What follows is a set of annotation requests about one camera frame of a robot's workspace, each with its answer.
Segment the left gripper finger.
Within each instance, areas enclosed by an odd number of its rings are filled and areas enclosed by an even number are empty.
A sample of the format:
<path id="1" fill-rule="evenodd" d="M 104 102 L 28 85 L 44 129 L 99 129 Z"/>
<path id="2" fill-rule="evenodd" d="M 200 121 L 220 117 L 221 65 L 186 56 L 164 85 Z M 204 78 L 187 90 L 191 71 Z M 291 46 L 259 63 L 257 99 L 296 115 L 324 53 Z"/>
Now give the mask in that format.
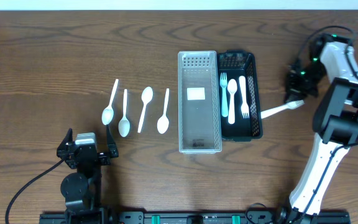
<path id="1" fill-rule="evenodd" d="M 66 149 L 66 144 L 68 142 L 72 142 L 72 140 L 73 140 L 73 131 L 71 128 L 69 128 L 65 137 L 63 138 L 62 142 L 59 145 L 59 149 Z"/>
<path id="2" fill-rule="evenodd" d="M 106 142 L 107 142 L 107 146 L 110 152 L 116 152 L 117 151 L 117 146 L 116 143 L 114 141 L 114 138 L 111 134 L 111 130 L 109 125 L 106 125 Z"/>

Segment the white plastic fork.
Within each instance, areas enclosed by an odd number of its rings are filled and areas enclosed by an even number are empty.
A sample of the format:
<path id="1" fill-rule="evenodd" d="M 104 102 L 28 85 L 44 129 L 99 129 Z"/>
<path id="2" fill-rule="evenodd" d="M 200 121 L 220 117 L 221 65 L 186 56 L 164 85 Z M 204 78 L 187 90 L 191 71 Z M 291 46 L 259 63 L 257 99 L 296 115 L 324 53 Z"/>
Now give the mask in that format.
<path id="1" fill-rule="evenodd" d="M 271 115 L 274 115 L 276 113 L 279 113 L 281 111 L 284 110 L 295 110 L 297 108 L 299 108 L 300 106 L 304 105 L 304 101 L 303 100 L 298 100 L 298 101 L 291 101 L 289 103 L 285 103 L 284 105 L 275 107 L 275 108 L 271 108 L 269 110 L 265 110 L 261 112 L 261 118 L 267 118 Z"/>
<path id="2" fill-rule="evenodd" d="M 239 77 L 239 86 L 241 89 L 241 97 L 242 97 L 242 105 L 241 105 L 241 113 L 244 119 L 249 118 L 249 105 L 247 103 L 247 85 L 245 76 Z"/>

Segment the pale blue plastic fork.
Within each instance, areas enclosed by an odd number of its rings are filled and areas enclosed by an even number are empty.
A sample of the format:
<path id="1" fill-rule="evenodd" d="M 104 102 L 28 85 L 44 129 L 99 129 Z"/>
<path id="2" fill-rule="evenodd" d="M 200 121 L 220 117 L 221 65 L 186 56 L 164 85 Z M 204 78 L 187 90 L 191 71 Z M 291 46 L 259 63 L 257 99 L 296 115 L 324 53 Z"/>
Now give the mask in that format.
<path id="1" fill-rule="evenodd" d="M 228 105 L 227 105 L 227 75 L 226 73 L 221 73 L 220 75 L 220 87 L 222 89 L 222 98 L 221 98 L 221 115 L 222 117 L 228 117 Z"/>

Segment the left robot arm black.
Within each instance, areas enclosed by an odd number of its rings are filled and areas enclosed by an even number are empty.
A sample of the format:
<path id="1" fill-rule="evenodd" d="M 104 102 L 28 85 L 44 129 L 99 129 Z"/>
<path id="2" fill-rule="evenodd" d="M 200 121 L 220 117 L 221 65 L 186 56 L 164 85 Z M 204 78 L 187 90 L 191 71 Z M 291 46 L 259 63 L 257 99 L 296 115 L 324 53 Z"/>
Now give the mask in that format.
<path id="1" fill-rule="evenodd" d="M 109 125 L 106 125 L 108 151 L 98 152 L 95 133 L 78 134 L 68 130 L 57 147 L 57 157 L 76 172 L 67 175 L 60 191 L 65 198 L 66 223 L 116 223 L 116 215 L 101 204 L 102 166 L 119 156 Z"/>

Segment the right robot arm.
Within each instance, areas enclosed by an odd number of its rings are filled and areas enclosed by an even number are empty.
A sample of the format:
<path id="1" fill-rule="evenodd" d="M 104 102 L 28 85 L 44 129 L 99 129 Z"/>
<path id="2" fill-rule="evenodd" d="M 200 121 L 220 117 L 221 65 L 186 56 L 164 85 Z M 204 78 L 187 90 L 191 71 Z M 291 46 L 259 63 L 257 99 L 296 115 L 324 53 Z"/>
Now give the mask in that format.
<path id="1" fill-rule="evenodd" d="M 340 161 L 358 145 L 358 65 L 353 39 L 317 31 L 305 44 L 310 64 L 299 59 L 285 80 L 286 103 L 318 95 L 318 83 L 327 76 L 330 86 L 313 116 L 314 143 L 301 179 L 289 196 L 286 223 L 314 223 L 324 193 Z"/>

